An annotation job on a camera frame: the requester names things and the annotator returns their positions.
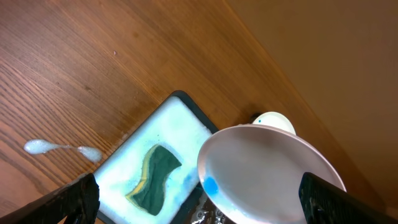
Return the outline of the green scrubbing sponge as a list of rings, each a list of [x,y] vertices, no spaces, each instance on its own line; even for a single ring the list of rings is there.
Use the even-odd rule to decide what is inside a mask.
[[[141,178],[125,198],[140,210],[156,216],[165,200],[165,183],[182,163],[165,147],[156,144],[144,156]]]

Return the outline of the white plate top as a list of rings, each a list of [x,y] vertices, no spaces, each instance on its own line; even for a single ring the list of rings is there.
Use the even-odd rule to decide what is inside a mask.
[[[270,111],[260,114],[254,119],[252,123],[271,126],[287,131],[291,134],[296,134],[292,123],[283,114],[278,112]]]

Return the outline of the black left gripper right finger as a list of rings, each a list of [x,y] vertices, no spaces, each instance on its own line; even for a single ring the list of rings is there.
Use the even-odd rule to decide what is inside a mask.
[[[303,174],[298,196],[308,224],[397,224],[310,172]]]

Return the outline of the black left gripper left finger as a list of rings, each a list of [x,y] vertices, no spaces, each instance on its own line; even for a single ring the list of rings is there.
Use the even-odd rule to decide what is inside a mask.
[[[1,223],[94,224],[100,207],[100,190],[92,173],[1,217]]]

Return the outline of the white plate blue stain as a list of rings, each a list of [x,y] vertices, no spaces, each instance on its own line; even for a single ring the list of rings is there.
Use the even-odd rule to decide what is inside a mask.
[[[306,172],[346,188],[308,142],[258,124],[214,133],[200,149],[197,168],[209,199],[235,223],[304,223],[299,186]]]

